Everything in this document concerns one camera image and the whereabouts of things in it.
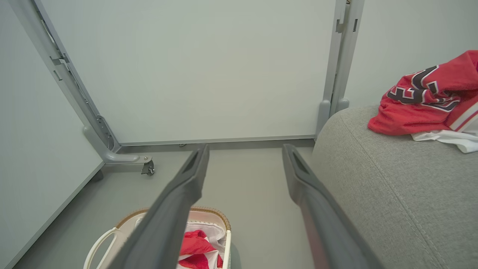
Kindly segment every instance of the sofa seam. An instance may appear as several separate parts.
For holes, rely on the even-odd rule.
[[[438,266],[436,265],[435,263],[435,259],[436,261],[438,261],[438,264],[440,264],[440,261],[438,259],[438,257],[436,257],[435,254],[430,254],[430,252],[428,251],[428,248],[430,249],[431,252],[432,249],[430,248],[430,246],[428,245],[424,235],[421,233],[420,231],[420,228],[418,226],[421,227],[421,229],[423,230],[423,233],[428,237],[428,240],[430,241],[431,245],[433,245],[433,247],[435,248],[435,250],[437,251],[438,255],[440,256],[440,258],[442,259],[442,261],[444,262],[445,264],[445,267],[448,268],[448,265],[446,264],[445,260],[443,259],[443,257],[441,256],[440,252],[438,252],[438,250],[436,249],[435,245],[433,244],[431,238],[428,236],[428,234],[426,234],[426,232],[424,231],[423,227],[421,226],[421,224],[418,222],[418,220],[416,219],[415,215],[412,213],[412,211],[410,210],[410,208],[406,205],[405,201],[403,201],[403,198],[401,197],[400,193],[395,189],[395,186],[388,180],[387,176],[385,175],[385,173],[383,173],[383,171],[379,168],[379,165],[375,162],[375,160],[373,159],[373,157],[365,150],[365,148],[363,147],[363,145],[359,142],[359,140],[355,137],[355,135],[351,132],[351,130],[349,129],[349,127],[345,124],[343,118],[342,118],[342,115],[339,113],[338,114],[343,126],[346,128],[346,130],[349,132],[349,134],[354,138],[354,140],[356,141],[356,143],[358,145],[360,145],[360,148],[362,149],[362,153],[365,155],[365,157],[368,157],[368,159],[371,161],[371,163],[373,164],[373,170],[375,172],[375,174],[379,177],[379,178],[383,178],[381,180],[381,183],[382,185],[385,187],[385,189],[387,190],[387,193],[390,195],[390,197],[393,199],[393,201],[395,202],[395,205],[399,208],[400,212],[402,213],[402,215],[405,217],[405,220],[407,221],[408,225],[410,226],[410,228],[412,229],[413,233],[415,234],[415,236],[418,238],[420,244],[423,246],[425,252],[428,254],[432,264],[438,268]],[[419,236],[417,234],[417,231],[415,230],[415,228],[413,227],[413,225],[410,223],[410,220],[413,222],[413,224],[416,226],[416,229],[418,230],[418,233],[421,235]]]

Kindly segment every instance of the clothing pile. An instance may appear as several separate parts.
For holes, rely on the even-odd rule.
[[[368,127],[455,144],[463,153],[478,151],[478,50],[403,76],[383,95]]]
[[[216,224],[188,223],[176,269],[223,267],[226,234]]]

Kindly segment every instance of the white panel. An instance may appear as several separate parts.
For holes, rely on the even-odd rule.
[[[120,143],[313,135],[335,0],[42,0]]]
[[[0,0],[0,268],[101,164],[82,127]]]
[[[365,0],[345,98],[378,104],[410,73],[478,49],[477,0]]]

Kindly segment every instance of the gray floor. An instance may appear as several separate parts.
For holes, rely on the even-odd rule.
[[[310,141],[294,143],[302,146],[299,152],[309,161]],[[217,208],[229,219],[233,269],[314,267],[300,209],[289,198],[280,144],[211,146],[203,197],[197,205]],[[131,171],[137,167],[104,168],[105,178],[88,183],[15,268],[82,268],[100,235],[154,202],[189,156],[191,146],[124,150],[152,155],[156,173],[148,177]]]

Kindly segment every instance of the metal leg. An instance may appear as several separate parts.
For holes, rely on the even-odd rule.
[[[101,138],[97,135],[91,126],[83,128],[83,134],[88,139],[93,148],[98,152],[105,162],[105,165],[115,164],[144,164],[141,174],[152,175],[154,173],[154,163],[151,156],[140,156],[135,154],[118,154],[108,149]]]

